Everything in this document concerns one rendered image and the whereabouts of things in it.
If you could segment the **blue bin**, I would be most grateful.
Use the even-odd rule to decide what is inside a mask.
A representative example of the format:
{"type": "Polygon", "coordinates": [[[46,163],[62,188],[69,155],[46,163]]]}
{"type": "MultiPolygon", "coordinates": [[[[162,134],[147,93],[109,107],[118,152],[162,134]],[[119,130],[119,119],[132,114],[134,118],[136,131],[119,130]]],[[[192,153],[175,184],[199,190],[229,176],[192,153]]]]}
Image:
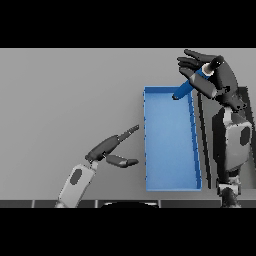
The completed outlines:
{"type": "Polygon", "coordinates": [[[176,90],[174,86],[144,87],[147,191],[200,191],[202,188],[192,93],[174,100],[176,90]]]}

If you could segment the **blue pipe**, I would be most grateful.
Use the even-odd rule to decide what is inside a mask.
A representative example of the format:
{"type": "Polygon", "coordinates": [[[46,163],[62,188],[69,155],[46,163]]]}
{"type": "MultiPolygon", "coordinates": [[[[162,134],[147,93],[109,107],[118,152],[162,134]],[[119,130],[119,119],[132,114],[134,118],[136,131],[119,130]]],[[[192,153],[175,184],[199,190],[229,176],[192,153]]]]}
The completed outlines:
{"type": "Polygon", "coordinates": [[[224,58],[219,55],[211,59],[210,62],[196,61],[183,58],[179,71],[187,80],[174,92],[173,99],[180,100],[192,90],[197,90],[208,99],[213,99],[217,95],[218,89],[209,81],[209,78],[224,63],[224,58]]]}

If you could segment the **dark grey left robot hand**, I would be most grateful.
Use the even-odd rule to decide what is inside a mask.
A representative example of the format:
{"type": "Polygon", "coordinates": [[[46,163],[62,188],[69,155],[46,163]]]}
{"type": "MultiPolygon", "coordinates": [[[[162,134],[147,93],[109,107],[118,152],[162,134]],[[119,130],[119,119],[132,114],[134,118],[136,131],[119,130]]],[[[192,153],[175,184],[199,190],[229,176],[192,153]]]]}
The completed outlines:
{"type": "Polygon", "coordinates": [[[103,140],[85,156],[85,159],[90,164],[92,164],[94,161],[101,161],[105,159],[107,163],[120,168],[127,168],[129,166],[138,164],[139,161],[137,159],[127,159],[121,156],[112,155],[112,152],[116,149],[116,147],[138,129],[139,126],[136,125],[121,135],[113,135],[103,140]]]}

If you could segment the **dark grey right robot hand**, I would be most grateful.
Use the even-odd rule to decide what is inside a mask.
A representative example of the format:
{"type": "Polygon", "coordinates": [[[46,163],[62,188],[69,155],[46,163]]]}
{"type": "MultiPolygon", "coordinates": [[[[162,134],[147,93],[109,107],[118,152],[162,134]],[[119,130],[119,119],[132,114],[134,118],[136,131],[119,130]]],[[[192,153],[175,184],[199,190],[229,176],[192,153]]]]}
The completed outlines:
{"type": "Polygon", "coordinates": [[[238,82],[221,55],[208,55],[185,49],[186,57],[178,57],[179,72],[188,84],[208,99],[238,112],[247,104],[238,94],[238,82]]]}

